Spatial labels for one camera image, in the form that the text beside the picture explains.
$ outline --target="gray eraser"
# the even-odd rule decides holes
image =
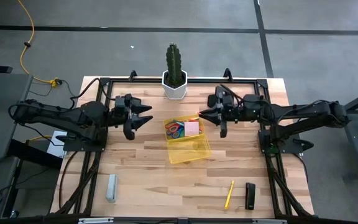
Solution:
[[[118,176],[116,174],[110,174],[109,185],[107,187],[107,194],[106,194],[106,199],[110,203],[116,202],[117,183],[118,183]]]

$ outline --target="cactus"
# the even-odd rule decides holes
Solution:
[[[171,88],[178,88],[185,83],[181,74],[181,60],[179,48],[176,44],[170,44],[167,49],[168,78],[165,83]]]

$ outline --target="potted cactus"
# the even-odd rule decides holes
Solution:
[[[162,73],[162,86],[171,100],[181,100],[187,92],[187,72],[181,69],[179,48],[170,44],[167,49],[168,70]]]

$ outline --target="scissors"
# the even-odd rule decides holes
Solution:
[[[167,129],[167,135],[171,136],[173,139],[185,136],[185,127],[177,122],[166,124],[165,128]]]

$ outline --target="pink sticky note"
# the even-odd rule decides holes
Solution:
[[[199,124],[198,121],[185,122],[185,136],[194,136],[199,134]]]

